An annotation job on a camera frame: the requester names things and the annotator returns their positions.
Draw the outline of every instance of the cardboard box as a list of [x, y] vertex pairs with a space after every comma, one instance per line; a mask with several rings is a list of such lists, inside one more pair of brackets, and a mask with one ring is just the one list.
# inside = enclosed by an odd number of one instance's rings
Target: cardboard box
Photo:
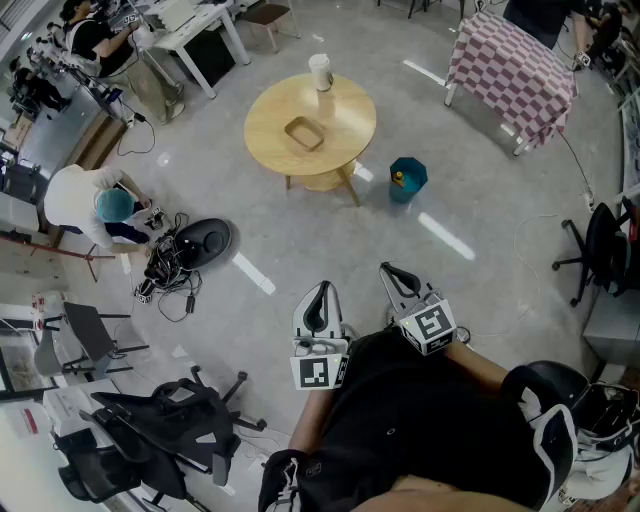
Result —
[[11, 125], [7, 133], [4, 134], [2, 140], [13, 149], [19, 150], [32, 126], [33, 121], [21, 115], [18, 120]]

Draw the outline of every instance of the round wooden table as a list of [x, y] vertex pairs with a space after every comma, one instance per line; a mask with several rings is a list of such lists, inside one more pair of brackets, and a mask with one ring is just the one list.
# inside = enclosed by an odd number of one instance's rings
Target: round wooden table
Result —
[[[303, 116], [320, 127], [324, 141], [308, 151], [285, 133], [285, 126]], [[360, 201], [349, 177], [355, 159], [376, 130], [376, 108], [362, 87], [334, 75], [331, 89], [318, 91], [311, 74], [292, 76], [263, 92], [244, 124], [244, 139], [253, 157], [265, 167], [291, 177], [311, 190], [344, 185], [356, 205]]]

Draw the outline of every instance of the blue hair cap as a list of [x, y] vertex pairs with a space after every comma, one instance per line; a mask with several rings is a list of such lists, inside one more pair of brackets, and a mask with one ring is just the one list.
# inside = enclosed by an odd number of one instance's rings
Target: blue hair cap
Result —
[[119, 188], [105, 190], [98, 197], [96, 213], [102, 222], [124, 222], [133, 214], [135, 200]]

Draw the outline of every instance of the black shirt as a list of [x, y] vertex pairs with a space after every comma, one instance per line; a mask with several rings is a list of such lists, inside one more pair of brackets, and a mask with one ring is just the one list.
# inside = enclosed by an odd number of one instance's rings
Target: black shirt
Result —
[[559, 34], [572, 12], [584, 14], [584, 0], [511, 0], [515, 8], [547, 34]]
[[[105, 39], [112, 39], [115, 34], [109, 28], [106, 23], [100, 23], [93, 20], [82, 20], [77, 23], [82, 23], [73, 37], [73, 48], [71, 51], [77, 53], [81, 57], [89, 60], [95, 60], [96, 54], [93, 49], [98, 46]], [[76, 25], [69, 25], [67, 33], [73, 30]], [[105, 77], [115, 73], [131, 56], [133, 48], [128, 41], [122, 43], [115, 52], [109, 57], [100, 57], [100, 76]]]
[[421, 356], [395, 329], [356, 343], [320, 448], [270, 458], [260, 512], [282, 490], [292, 456], [303, 512], [350, 511], [409, 474], [539, 503], [549, 481], [513, 399], [480, 389], [442, 354]]
[[616, 4], [605, 4], [604, 14], [608, 14], [610, 18], [598, 27], [598, 34], [607, 37], [613, 42], [622, 28], [622, 13]]

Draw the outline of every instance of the hand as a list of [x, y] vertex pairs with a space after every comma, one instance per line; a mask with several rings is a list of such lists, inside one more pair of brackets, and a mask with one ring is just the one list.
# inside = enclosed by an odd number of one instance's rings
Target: hand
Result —
[[140, 197], [138, 197], [138, 200], [140, 201], [140, 204], [144, 206], [145, 209], [151, 208], [151, 199], [149, 199], [148, 196], [140, 195]]
[[145, 258], [149, 258], [151, 256], [151, 247], [149, 247], [147, 244], [139, 244], [138, 252], [140, 254], [143, 254]]

